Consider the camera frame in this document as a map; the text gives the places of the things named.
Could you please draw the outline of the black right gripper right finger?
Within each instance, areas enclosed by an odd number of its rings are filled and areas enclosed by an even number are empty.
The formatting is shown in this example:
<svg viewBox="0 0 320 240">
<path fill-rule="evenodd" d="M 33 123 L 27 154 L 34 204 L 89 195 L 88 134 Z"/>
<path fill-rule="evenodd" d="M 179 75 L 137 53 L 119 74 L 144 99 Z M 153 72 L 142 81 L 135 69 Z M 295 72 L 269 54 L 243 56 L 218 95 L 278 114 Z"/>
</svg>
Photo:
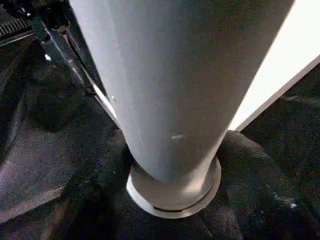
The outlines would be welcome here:
<svg viewBox="0 0 320 240">
<path fill-rule="evenodd" d="M 201 213 L 203 240 L 317 240 L 320 221 L 265 150 L 229 130 L 218 151 L 217 199 Z"/>
</svg>

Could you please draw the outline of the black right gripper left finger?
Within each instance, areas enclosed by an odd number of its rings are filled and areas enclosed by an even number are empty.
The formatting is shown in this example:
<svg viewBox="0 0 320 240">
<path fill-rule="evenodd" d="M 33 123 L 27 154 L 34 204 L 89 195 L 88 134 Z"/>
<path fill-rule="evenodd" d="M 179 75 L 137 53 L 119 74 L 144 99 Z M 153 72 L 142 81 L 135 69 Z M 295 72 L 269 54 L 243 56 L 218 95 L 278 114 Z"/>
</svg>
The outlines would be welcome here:
<svg viewBox="0 0 320 240">
<path fill-rule="evenodd" d="M 118 220 L 114 200 L 126 187 L 133 159 L 121 130 L 63 189 L 49 224 L 51 240 L 113 240 Z"/>
</svg>

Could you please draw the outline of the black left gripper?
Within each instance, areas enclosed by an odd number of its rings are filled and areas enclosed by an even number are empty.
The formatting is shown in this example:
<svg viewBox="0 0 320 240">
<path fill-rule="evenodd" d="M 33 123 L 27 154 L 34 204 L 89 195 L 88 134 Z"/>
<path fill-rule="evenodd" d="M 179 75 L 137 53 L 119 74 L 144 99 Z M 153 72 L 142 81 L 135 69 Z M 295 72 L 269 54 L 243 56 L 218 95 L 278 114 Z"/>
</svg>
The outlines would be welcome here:
<svg viewBox="0 0 320 240">
<path fill-rule="evenodd" d="M 86 95 L 95 84 L 106 95 L 81 30 L 65 0 L 2 0 L 0 45 L 5 46 L 33 33 L 45 58 L 61 77 L 42 78 L 42 84 L 62 88 L 73 85 Z"/>
</svg>

